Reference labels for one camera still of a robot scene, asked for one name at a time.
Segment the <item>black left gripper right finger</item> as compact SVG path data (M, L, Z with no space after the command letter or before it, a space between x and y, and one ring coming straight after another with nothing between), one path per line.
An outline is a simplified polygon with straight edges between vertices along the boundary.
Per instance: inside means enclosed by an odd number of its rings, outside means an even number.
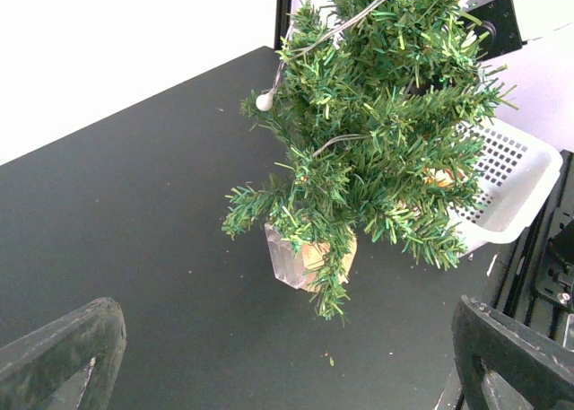
M573 352L562 345L465 295L452 335L468 408L573 407Z

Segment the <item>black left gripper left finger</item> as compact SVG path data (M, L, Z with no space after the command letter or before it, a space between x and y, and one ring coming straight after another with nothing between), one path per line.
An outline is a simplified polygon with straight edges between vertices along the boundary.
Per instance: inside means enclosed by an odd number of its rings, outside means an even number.
M1 407L106 409L125 350L120 305L98 298L1 348Z

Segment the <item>small green christmas tree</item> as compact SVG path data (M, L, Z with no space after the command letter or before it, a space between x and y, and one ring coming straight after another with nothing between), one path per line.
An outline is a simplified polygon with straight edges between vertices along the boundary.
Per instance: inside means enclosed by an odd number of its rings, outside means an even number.
M467 250L451 216L479 204L479 129L508 89L481 63L481 22L464 1L306 1L274 86L242 101L285 159L262 187L230 191L222 229L233 237L266 224L316 256L311 294L323 318L344 314L358 231L440 269Z

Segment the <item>white perforated plastic basket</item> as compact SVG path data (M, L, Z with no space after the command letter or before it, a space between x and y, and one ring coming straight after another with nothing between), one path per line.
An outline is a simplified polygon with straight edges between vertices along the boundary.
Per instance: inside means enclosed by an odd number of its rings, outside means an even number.
M449 211L466 256L485 244L515 241L544 206L563 159L548 143L496 118L457 130L483 140L474 206Z

